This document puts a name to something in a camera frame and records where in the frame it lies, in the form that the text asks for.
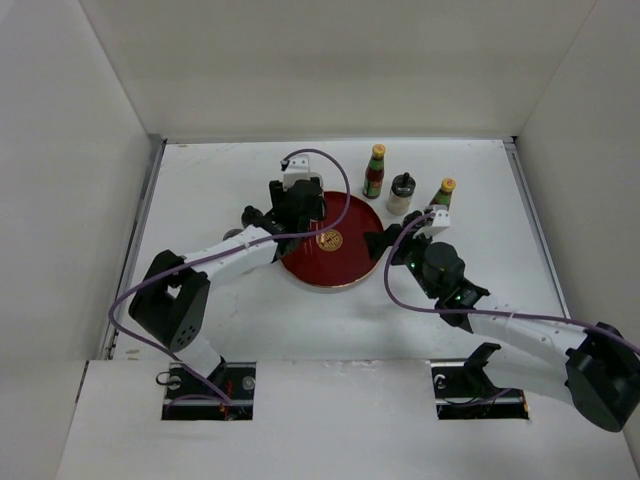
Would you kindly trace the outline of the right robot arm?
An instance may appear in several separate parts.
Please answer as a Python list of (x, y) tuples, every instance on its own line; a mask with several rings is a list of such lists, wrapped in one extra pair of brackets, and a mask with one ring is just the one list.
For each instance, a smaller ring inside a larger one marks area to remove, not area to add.
[(573, 406), (605, 431), (621, 431), (639, 406), (638, 346), (602, 322), (520, 313), (499, 302), (466, 278), (452, 245), (434, 241), (449, 223), (443, 210), (414, 211), (363, 237), (371, 259), (408, 270), (435, 303), (429, 313), (487, 337), (465, 361), (466, 388), (489, 400), (507, 389), (535, 392)]

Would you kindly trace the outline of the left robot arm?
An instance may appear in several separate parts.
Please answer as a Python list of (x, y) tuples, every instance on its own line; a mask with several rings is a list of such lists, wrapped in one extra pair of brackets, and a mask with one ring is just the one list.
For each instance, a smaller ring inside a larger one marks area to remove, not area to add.
[(272, 208), (265, 214), (247, 206), (243, 229), (236, 235), (201, 252), (179, 256), (170, 250), (156, 255), (145, 278), (207, 256), (237, 247), (238, 252), (210, 263), (191, 266), (139, 290), (129, 305), (129, 316), (193, 369), (190, 386), (206, 399), (224, 387), (224, 358), (201, 333), (209, 293), (235, 278), (269, 265), (293, 253), (300, 238), (272, 240), (272, 235), (307, 233), (311, 224), (326, 218), (326, 201), (320, 177), (299, 179), (284, 187), (269, 184)]

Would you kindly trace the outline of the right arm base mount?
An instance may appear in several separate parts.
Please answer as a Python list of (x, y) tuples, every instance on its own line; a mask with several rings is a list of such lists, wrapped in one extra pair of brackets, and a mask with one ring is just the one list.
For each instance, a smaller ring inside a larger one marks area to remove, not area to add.
[(479, 368), (462, 361), (431, 364), (439, 420), (528, 420), (524, 393), (495, 387)]

